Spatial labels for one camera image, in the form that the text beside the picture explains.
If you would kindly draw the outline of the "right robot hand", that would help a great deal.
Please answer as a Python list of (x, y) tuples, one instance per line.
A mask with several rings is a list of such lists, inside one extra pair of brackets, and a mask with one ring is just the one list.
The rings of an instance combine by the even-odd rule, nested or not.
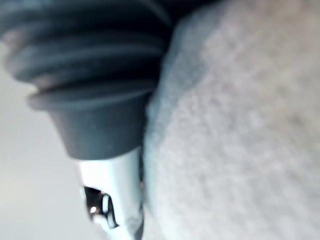
[(36, 87), (76, 162), (87, 214), (110, 240), (144, 232), (146, 108), (178, 22), (204, 0), (3, 0), (5, 68)]

